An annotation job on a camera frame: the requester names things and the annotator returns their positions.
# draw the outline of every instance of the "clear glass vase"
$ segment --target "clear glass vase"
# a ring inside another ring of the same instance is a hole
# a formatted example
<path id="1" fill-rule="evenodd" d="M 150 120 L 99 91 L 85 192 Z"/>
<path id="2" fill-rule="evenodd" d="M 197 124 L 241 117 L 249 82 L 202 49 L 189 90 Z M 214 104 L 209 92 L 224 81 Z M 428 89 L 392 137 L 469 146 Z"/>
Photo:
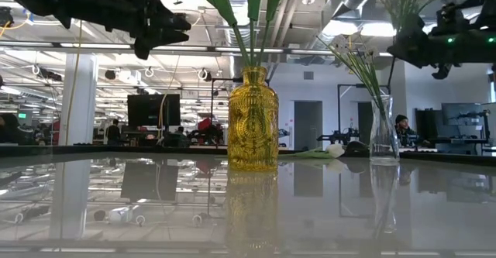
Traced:
<path id="1" fill-rule="evenodd" d="M 400 160 L 398 137 L 391 120 L 392 107 L 390 95 L 372 100 L 374 122 L 370 131 L 370 161 L 375 164 L 397 165 Z"/>

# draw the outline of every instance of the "wall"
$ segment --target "wall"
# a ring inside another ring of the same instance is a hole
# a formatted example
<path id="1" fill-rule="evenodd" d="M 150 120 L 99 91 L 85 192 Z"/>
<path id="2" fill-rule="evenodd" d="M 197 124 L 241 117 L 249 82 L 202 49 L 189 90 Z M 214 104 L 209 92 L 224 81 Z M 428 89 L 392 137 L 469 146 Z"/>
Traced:
<path id="1" fill-rule="evenodd" d="M 314 80 L 303 80 L 303 71 L 313 71 Z M 279 128 L 294 129 L 295 101 L 321 101 L 322 102 L 322 131 L 332 134 L 338 129 L 338 103 L 337 84 L 357 84 L 357 77 L 348 74 L 344 67 L 336 68 L 329 65 L 302 66 L 298 64 L 279 64 L 270 86 L 279 96 Z M 341 98 L 341 128 L 350 125 L 353 118 L 353 127 L 358 127 L 359 101 L 369 101 L 370 96 L 365 89 L 351 88 Z M 294 140 L 290 137 L 279 139 L 290 148 Z"/>
<path id="2" fill-rule="evenodd" d="M 415 108 L 441 109 L 441 103 L 487 103 L 490 85 L 487 64 L 464 64 L 451 69 L 444 80 L 436 80 L 434 68 L 418 69 L 405 64 L 405 93 L 410 124 L 415 128 Z"/>

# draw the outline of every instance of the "red object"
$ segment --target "red object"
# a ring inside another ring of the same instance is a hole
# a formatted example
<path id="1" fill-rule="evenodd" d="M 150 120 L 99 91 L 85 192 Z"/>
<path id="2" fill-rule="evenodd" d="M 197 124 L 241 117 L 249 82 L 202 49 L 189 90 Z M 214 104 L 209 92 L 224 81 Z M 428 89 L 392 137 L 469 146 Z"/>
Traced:
<path id="1" fill-rule="evenodd" d="M 210 127 L 211 124 L 212 124 L 212 121 L 209 118 L 204 119 L 201 122 L 199 122 L 198 130 L 207 129 L 208 127 Z"/>

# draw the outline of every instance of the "yellow cable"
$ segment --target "yellow cable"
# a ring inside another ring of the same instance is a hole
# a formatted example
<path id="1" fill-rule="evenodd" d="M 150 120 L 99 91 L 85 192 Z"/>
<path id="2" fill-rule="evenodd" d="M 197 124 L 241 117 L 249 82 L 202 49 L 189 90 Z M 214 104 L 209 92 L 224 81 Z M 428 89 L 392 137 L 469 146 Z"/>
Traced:
<path id="1" fill-rule="evenodd" d="M 28 21 L 29 21 L 29 17 L 31 16 L 30 13 L 26 13 L 26 19 L 24 20 L 24 22 L 18 26 L 14 26 L 13 28 L 9 28 L 7 26 L 9 26 L 10 22 L 7 22 L 7 24 L 5 25 L 5 27 L 1 27 L 0 28 L 2 30 L 13 30 L 13 29 L 19 29 L 20 27 L 24 26 Z"/>
<path id="2" fill-rule="evenodd" d="M 70 125 L 70 120 L 71 120 L 71 110 L 72 110 L 72 100 L 74 98 L 74 91 L 76 89 L 76 78 L 78 75 L 78 68 L 79 68 L 79 56 L 81 54 L 81 39 L 83 36 L 83 21 L 79 20 L 79 45 L 77 46 L 77 56 L 76 56 L 76 67 L 74 69 L 74 78 L 72 79 L 72 90 L 71 90 L 71 97 L 69 99 L 69 112 L 67 113 L 67 131 L 65 132 L 65 145 L 67 145 L 68 139 L 69 139 L 69 125 Z"/>
<path id="3" fill-rule="evenodd" d="M 7 28 L 7 26 L 9 26 L 9 25 L 10 25 L 10 21 L 8 21 L 8 22 L 5 24 L 5 27 L 4 27 L 4 28 L 2 28 L 2 32 L 0 33 L 0 38 L 2 38 L 3 33 L 5 32 L 5 29 L 6 29 L 6 28 Z"/>
<path id="4" fill-rule="evenodd" d="M 177 57 L 174 73 L 170 78 L 170 82 L 169 82 L 169 86 L 167 87 L 167 90 L 164 92 L 164 96 L 162 97 L 162 103 L 160 103 L 160 114 L 158 114 L 158 125 L 160 129 L 158 130 L 158 137 L 157 137 L 158 139 L 162 138 L 162 136 L 164 135 L 164 131 L 162 131 L 162 128 L 164 127 L 164 118 L 162 116 L 162 113 L 164 112 L 164 102 L 165 102 L 165 98 L 167 97 L 167 91 L 171 89 L 172 82 L 174 81 L 174 76 L 176 75 L 177 67 L 179 66 L 179 59 L 181 59 L 181 56 Z"/>

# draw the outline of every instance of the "black screen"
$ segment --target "black screen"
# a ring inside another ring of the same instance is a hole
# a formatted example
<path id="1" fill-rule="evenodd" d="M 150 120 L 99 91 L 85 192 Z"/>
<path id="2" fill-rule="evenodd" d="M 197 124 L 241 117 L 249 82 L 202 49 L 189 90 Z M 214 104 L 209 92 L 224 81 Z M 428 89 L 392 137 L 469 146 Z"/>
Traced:
<path id="1" fill-rule="evenodd" d="M 166 126 L 181 125 L 180 95 L 167 95 L 162 110 Z M 158 126 L 160 104 L 164 95 L 128 95 L 127 110 L 129 126 Z"/>

